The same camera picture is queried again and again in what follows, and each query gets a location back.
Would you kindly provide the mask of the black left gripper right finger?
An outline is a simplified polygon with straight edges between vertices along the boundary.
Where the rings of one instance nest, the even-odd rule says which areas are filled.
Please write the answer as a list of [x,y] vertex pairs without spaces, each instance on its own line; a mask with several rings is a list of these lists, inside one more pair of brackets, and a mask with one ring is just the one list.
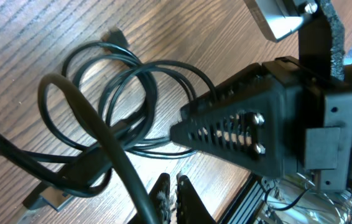
[[186,175],[177,179],[176,209],[178,224],[216,223]]

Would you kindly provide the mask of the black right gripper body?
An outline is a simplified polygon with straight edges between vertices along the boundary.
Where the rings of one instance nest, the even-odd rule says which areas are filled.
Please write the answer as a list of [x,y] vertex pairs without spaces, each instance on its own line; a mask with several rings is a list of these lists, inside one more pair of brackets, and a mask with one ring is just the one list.
[[311,172],[317,190],[344,190],[352,142],[352,90],[290,57],[262,63],[262,72],[270,92],[261,113],[266,149],[261,174],[281,178]]

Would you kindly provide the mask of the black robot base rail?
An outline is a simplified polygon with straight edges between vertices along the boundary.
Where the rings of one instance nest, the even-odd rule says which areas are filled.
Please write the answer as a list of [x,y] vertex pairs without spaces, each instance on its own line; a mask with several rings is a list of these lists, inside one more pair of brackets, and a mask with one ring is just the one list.
[[218,220],[219,224],[241,224],[250,223],[257,207],[262,202],[265,194],[261,186],[261,178],[250,174],[244,185],[226,207]]

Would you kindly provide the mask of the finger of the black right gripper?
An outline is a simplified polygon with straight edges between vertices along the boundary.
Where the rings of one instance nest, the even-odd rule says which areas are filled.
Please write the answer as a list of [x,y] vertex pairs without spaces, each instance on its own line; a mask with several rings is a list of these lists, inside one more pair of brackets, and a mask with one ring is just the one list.
[[[248,65],[232,77],[215,87],[218,103],[226,101],[240,93],[244,93],[261,80],[270,76],[270,65],[275,65],[275,62],[266,62],[262,64],[254,63]],[[206,111],[207,108],[213,106],[211,91],[198,97],[195,101],[187,103],[180,109],[182,121],[188,120],[191,115]]]
[[281,177],[284,105],[279,93],[239,95],[173,125],[170,139],[258,175]]

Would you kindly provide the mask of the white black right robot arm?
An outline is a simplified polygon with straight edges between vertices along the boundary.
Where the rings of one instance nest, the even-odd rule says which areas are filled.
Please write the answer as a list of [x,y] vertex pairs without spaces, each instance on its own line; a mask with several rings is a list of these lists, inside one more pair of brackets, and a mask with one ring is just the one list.
[[319,191],[352,189],[352,64],[324,79],[292,57],[248,65],[185,105],[171,141],[278,179],[307,174]]

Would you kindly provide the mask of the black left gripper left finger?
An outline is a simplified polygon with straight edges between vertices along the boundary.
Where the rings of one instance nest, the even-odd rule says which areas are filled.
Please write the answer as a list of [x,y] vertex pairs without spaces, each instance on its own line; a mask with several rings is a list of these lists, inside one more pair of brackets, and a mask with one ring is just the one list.
[[160,223],[169,224],[171,221],[171,203],[170,199],[170,175],[161,173],[156,180],[153,188],[148,193],[156,215]]

